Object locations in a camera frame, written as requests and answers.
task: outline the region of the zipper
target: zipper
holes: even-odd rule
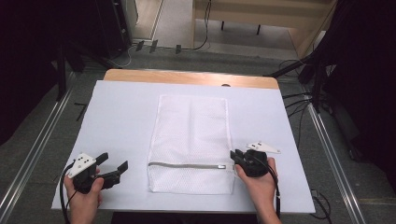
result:
[[[211,169],[211,170],[233,170],[233,165],[225,164],[225,165],[205,165],[205,164],[170,164],[158,161],[152,161],[148,163],[148,166],[164,166],[169,168],[193,168],[193,169]]]

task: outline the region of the human hand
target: human hand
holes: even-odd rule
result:
[[[268,165],[276,173],[274,158],[268,158]],[[276,184],[270,173],[260,177],[249,177],[240,165],[235,165],[238,176],[247,186],[251,201],[253,201],[262,223],[280,223],[274,208]]]
[[[91,224],[96,216],[96,211],[102,203],[101,189],[105,180],[97,178],[92,184],[91,191],[88,194],[76,192],[73,179],[67,175],[64,177],[64,186],[67,191],[67,198],[69,199],[71,211],[72,224]]]

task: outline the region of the white mesh laundry bag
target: white mesh laundry bag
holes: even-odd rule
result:
[[[227,100],[162,95],[148,154],[154,192],[231,194]]]

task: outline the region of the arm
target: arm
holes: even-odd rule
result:
[[[274,158],[268,158],[268,164],[276,172]],[[276,216],[274,208],[275,183],[270,174],[261,177],[253,178],[246,176],[244,170],[240,165],[235,165],[236,172],[247,186],[248,193],[251,200],[256,207],[262,224],[277,224],[281,223]]]
[[[92,184],[88,194],[76,192],[73,179],[64,177],[64,186],[67,191],[67,198],[70,201],[71,224],[92,224],[96,216],[96,210],[102,202],[101,189],[105,180],[97,178]]]

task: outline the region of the white table surface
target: white table surface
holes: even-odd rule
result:
[[[96,83],[77,142],[67,162],[70,164],[80,152],[92,157],[108,152],[109,159],[99,166],[101,173],[107,173],[128,161],[129,169],[121,176],[120,184],[103,190],[104,202],[100,209],[255,212],[245,185],[236,175],[233,194],[229,195],[150,192],[147,161],[161,94],[227,99],[233,148],[246,150],[247,143],[262,141],[282,152],[268,154],[276,159],[281,212],[315,213],[280,90],[119,81]],[[61,208],[59,188],[52,208]]]

